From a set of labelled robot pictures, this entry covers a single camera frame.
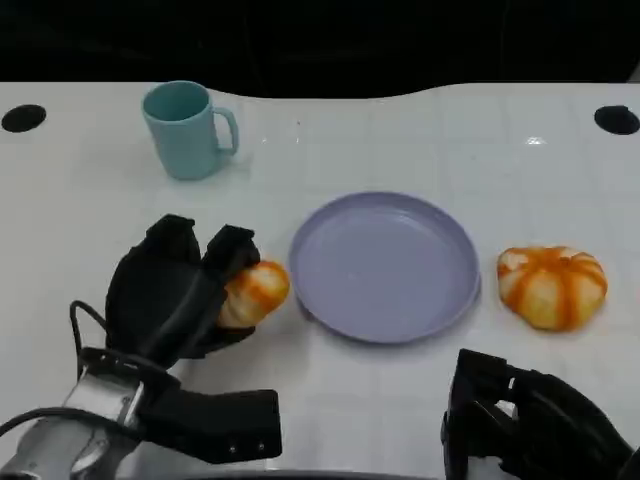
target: dark wall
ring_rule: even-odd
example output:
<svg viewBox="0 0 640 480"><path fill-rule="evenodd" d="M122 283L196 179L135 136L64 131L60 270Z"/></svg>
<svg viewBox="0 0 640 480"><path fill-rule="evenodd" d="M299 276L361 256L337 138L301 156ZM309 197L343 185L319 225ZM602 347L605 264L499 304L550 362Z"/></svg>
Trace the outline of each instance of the dark wall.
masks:
<svg viewBox="0 0 640 480"><path fill-rule="evenodd" d="M168 80L273 97L624 82L637 0L5 0L4 80Z"/></svg>

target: plate rim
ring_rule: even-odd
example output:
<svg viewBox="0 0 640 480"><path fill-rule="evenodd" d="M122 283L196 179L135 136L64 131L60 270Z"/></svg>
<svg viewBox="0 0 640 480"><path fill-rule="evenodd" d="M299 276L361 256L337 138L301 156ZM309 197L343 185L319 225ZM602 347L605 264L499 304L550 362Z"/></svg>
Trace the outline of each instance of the plate rim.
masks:
<svg viewBox="0 0 640 480"><path fill-rule="evenodd" d="M309 225L314 218L319 217L320 215L322 215L323 213L326 212L326 210L335 207L336 204L339 203L343 203L343 202L347 202L347 201L351 201L354 198L357 197L369 197L369 196L375 196L375 197L381 197L381 196L386 196L386 197L396 197L396 198L402 198L402 199L409 199L412 200L414 202L418 202L420 204L422 204L423 206L427 207L430 210L433 210L435 212L437 212L439 215L444 216L445 218L447 218L447 220L449 222L451 222L453 225L455 225L456 228L458 228L460 230L460 232L462 233L462 238L465 239L465 241L469 244L470 247L470 251L471 251L471 260L472 260L472 267L474 270L474 279L473 279L473 285L471 287L471 289L469 290L469 295L468 298L466 298L464 301L460 302L460 307L458 308L458 310L456 311L456 313L454 315L451 315L449 317L449 319L447 319L447 321L442 322L440 325L437 325L434 328L430 328L430 329L425 329L425 331L423 333L421 333L420 335L412 335L411 337L407 337L407 338L397 338L394 340L377 340L377 339L372 339L372 338L368 338L368 337L364 337L364 336L360 336L360 335L354 335L352 333L347 333L344 331L341 331L340 329L336 328L335 326L327 323L325 320L323 320L318 314L317 312L314 312L311 308L309 308L309 302L308 302L308 298L306 299L307 301L305 301L304 298L304 294L301 292L301 289L298 288L298 285L300 284L299 281L299 269L294 268L294 266L296 265L296 258L297 258L297 253L300 251L300 245L302 242L302 238L303 238L303 230L305 230L305 227L307 225ZM455 325L456 323L458 323L462 317L464 317L464 315L469 312L469 310L473 307L473 305L476 303L477 299L480 296L480 290L481 290L481 283L482 283L482 275L480 272L480 260L478 257L478 252L475 248L475 245L473 243L473 241L471 240L471 236L469 235L469 233L467 232L467 230L462 226L462 224L460 224L460 222L458 222L453 216L451 216L449 213L447 213L446 211L444 211L442 208L440 208L439 206L423 199L420 197L417 197L415 195L410 195L410 194L406 194L406 193L400 193L400 192L394 192L394 191L385 191L385 190L367 190L367 191L362 191L362 192L355 192L355 193L349 193L346 195L341 195L333 200L330 200L329 202L323 204L322 206L318 207L317 209L315 209L313 212L311 212L311 214L309 214L300 224L300 226L298 227L298 229L296 230L296 233L293 236L293 239L291 241L291 245L289 247L289 253L287 255L287 264L289 267L289 271L291 273L291 284L293 287L293 291L294 291L294 295L296 296L296 298L298 299L299 303L301 304L301 306L311 314L311 316L318 321L319 323L321 323L323 325L323 327L329 329L332 332L335 332L341 336L344 336L346 338L350 338L353 340L357 340L360 342L364 342L364 343L370 343L370 344L379 344L379 345L398 345L398 344L406 344L406 343L411 343L414 341L419 341L419 340L424 340L427 337L431 337L433 335L436 335L438 333L440 333L443 330L446 330L448 328L450 328L451 326Z"/></svg>

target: black wire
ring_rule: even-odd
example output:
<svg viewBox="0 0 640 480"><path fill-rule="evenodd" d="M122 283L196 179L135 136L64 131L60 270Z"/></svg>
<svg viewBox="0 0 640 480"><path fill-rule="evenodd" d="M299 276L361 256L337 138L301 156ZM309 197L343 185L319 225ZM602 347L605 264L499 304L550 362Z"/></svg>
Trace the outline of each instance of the black wire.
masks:
<svg viewBox="0 0 640 480"><path fill-rule="evenodd" d="M17 415L8 422L0 425L0 437L13 430L17 426L22 425L23 423L43 417L59 417L65 418L67 420L86 422L90 425L109 430L111 433L121 435L125 438L128 438L129 440L133 440L135 442L143 441L142 434L140 432L137 432L136 430L124 427L119 423L114 422L113 420L101 417L100 415L96 415L95 413L69 407L36 408L35 410L30 410L28 412Z"/></svg>
<svg viewBox="0 0 640 480"><path fill-rule="evenodd" d="M86 304L81 300L74 300L69 305L69 319L71 320L71 329L73 330L73 341L76 348L76 357L78 359L78 378L82 374L82 369L80 366L80 351L82 350L82 339L80 337L80 328L78 327L78 317L76 315L77 309L80 308L84 310L87 315L93 318L105 331L107 330L107 322L102 316L90 305ZM100 415L96 415L95 413L87 412L85 410L80 410L78 408L69 408L69 407L48 407L48 408L36 408L35 410L30 410L28 412L22 413L13 417L11 420L0 425L0 437L5 435L7 432L13 430L19 425L23 423L30 422L32 420L36 420L38 418L44 417L59 417L65 418L67 420L76 420L78 422L85 422L89 425L93 425L96 427L104 428L105 430L110 431L111 433L120 435L122 437L128 438L129 440L133 440L135 442L143 441L142 433L133 430L131 428L127 428L113 420L109 420L108 418L104 418Z"/></svg>
<svg viewBox="0 0 640 480"><path fill-rule="evenodd" d="M91 305L83 302L82 300L74 300L69 305L69 320L71 321L71 330L73 332L73 343L76 348L76 370L78 375L78 380L82 375L82 366L80 365L80 351L82 350L82 337L80 336L80 327L78 326L78 316L76 315L76 311L80 308L84 310L84 312L93 318L98 325L100 325L105 332L109 332L107 328L107 321L102 318L95 308Z"/></svg>

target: mug handle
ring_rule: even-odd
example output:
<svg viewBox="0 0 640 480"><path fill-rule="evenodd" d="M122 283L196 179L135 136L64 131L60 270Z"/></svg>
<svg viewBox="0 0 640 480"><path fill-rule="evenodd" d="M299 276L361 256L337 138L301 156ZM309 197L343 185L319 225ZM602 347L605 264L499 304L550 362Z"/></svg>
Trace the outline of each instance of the mug handle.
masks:
<svg viewBox="0 0 640 480"><path fill-rule="evenodd" d="M240 145L240 135L238 134L238 124L236 123L236 117L231 110L227 110L222 107L213 107L213 113L222 115L229 124L229 131L231 132L231 148L220 148L219 151L229 155L233 155L238 151Z"/></svg>

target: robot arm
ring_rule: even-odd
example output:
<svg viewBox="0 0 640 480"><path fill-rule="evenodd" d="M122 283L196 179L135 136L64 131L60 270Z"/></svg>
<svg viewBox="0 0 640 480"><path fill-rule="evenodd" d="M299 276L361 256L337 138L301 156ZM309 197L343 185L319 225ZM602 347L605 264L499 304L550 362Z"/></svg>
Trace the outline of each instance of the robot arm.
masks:
<svg viewBox="0 0 640 480"><path fill-rule="evenodd" d="M278 397L271 390L209 396L169 375L251 335L219 329L225 284L260 259L253 232L225 226L200 258L193 221L168 215L116 269L107 295L105 349L84 348L81 376L63 407L9 422L39 420L0 479L112 479L141 441L210 463L280 455Z"/></svg>

